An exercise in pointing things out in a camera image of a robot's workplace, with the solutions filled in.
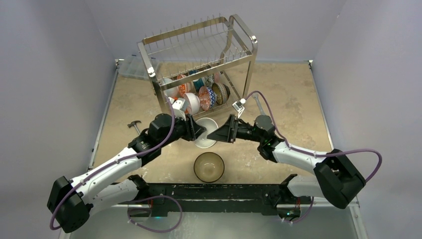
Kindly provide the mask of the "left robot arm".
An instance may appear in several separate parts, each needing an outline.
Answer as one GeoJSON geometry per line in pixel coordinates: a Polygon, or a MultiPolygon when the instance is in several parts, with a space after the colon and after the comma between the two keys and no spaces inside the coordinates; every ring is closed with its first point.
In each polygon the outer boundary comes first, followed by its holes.
{"type": "Polygon", "coordinates": [[[53,183],[47,208],[52,213],[50,229],[71,233],[100,211],[119,203],[144,203],[149,187],[140,176],[129,176],[161,154],[162,147],[178,140],[194,141],[206,132],[191,115],[158,114],[139,136],[112,159],[73,179],[62,176],[53,183]]]}

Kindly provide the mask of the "pinkish brown speckled bowl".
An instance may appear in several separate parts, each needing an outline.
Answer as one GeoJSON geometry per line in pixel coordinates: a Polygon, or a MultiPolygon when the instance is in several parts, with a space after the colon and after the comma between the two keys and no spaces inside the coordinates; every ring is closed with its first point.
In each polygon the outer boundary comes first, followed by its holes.
{"type": "Polygon", "coordinates": [[[194,174],[204,183],[218,181],[223,176],[224,171],[224,160],[214,152],[204,152],[194,161],[194,174]]]}

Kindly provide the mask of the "blue zigzag patterned bowl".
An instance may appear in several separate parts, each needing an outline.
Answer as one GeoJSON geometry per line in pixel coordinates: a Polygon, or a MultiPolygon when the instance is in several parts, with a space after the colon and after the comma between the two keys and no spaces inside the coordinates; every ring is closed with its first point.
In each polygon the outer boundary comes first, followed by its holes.
{"type": "Polygon", "coordinates": [[[214,91],[206,86],[202,86],[198,92],[198,97],[200,100],[201,108],[204,111],[210,110],[215,102],[216,102],[216,95],[214,91]]]}

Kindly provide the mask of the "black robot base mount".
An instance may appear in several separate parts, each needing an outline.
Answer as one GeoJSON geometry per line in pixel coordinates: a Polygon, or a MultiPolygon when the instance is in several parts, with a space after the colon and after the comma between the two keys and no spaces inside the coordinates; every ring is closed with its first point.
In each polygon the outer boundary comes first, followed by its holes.
{"type": "Polygon", "coordinates": [[[135,197],[127,202],[145,205],[154,217],[178,211],[298,217],[300,209],[311,203],[310,197],[288,192],[292,176],[280,184],[147,183],[138,176],[130,179],[135,181],[135,197]]]}

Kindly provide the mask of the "black tan geometric bowl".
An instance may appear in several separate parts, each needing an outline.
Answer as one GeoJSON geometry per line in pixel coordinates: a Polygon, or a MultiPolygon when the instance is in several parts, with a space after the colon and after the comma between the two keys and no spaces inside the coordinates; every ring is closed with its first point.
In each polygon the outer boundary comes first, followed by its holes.
{"type": "Polygon", "coordinates": [[[213,83],[212,90],[216,95],[216,102],[218,105],[225,104],[230,96],[230,89],[223,83],[213,83]]]}

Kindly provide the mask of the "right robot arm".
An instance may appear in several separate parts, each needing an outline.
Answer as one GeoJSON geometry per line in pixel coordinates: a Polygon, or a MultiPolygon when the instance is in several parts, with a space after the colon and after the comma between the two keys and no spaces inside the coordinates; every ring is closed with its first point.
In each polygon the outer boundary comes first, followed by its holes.
{"type": "Polygon", "coordinates": [[[234,143],[236,139],[258,142],[257,150],[266,160],[289,164],[312,174],[312,177],[293,177],[280,188],[280,198],[287,203],[300,196],[325,198],[333,206],[345,209],[366,185],[366,180],[339,150],[312,152],[294,150],[275,134],[269,116],[259,115],[253,125],[230,115],[226,123],[211,132],[207,138],[234,143]]]}

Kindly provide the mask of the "plain white bowl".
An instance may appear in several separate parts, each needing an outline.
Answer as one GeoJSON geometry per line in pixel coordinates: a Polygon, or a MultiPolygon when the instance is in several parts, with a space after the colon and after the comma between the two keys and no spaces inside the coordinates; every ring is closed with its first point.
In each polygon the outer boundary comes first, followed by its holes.
{"type": "Polygon", "coordinates": [[[183,98],[188,102],[187,112],[195,115],[200,110],[200,100],[194,93],[185,93],[183,98]]]}

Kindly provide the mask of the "white bowl with dark rim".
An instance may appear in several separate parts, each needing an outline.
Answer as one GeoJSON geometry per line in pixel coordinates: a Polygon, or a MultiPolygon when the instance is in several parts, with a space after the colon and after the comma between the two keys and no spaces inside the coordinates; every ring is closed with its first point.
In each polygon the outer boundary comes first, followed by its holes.
{"type": "Polygon", "coordinates": [[[214,146],[216,140],[208,139],[207,136],[218,129],[218,124],[211,118],[201,118],[196,123],[206,129],[195,141],[194,145],[198,148],[206,149],[214,146]]]}

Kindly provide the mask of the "stainless steel dish rack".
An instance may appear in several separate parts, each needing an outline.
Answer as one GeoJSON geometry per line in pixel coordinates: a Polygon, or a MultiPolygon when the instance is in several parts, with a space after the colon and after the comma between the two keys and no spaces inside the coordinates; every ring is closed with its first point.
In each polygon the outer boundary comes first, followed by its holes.
{"type": "Polygon", "coordinates": [[[249,93],[258,40],[237,14],[182,24],[147,36],[137,46],[153,93],[164,113],[169,112],[164,90],[204,79],[211,73],[221,72],[221,80],[229,86],[231,95],[222,106],[212,107],[207,112],[200,110],[198,118],[230,108],[249,93]],[[199,72],[189,75],[191,70],[199,72]],[[186,77],[177,80],[180,74],[186,77]],[[164,78],[173,81],[163,84],[164,78]]]}

